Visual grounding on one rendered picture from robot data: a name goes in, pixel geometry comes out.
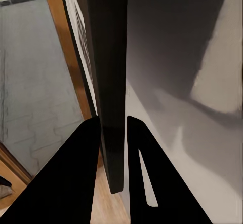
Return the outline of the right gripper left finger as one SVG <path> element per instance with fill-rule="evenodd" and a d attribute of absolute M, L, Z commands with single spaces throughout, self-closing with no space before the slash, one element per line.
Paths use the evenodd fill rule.
<path fill-rule="evenodd" d="M 100 139 L 99 116 L 84 120 L 0 224 L 90 224 Z"/>

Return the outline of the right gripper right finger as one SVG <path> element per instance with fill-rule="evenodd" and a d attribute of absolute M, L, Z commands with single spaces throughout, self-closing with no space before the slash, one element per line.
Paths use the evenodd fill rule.
<path fill-rule="evenodd" d="M 212 224 L 147 125 L 132 116 L 127 145 L 131 224 Z M 158 207 L 147 204 L 139 150 Z"/>

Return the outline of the poster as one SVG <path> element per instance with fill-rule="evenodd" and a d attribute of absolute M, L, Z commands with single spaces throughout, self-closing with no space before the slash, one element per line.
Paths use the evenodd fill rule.
<path fill-rule="evenodd" d="M 128 0 L 63 0 L 91 117 L 112 194 L 124 190 Z"/>

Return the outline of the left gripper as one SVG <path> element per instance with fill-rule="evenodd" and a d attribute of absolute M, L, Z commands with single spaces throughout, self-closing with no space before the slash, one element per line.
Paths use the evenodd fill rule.
<path fill-rule="evenodd" d="M 12 184 L 9 181 L 7 181 L 5 178 L 3 178 L 1 176 L 0 176 L 0 184 L 5 185 L 5 186 L 9 186 L 9 187 L 12 186 Z"/>

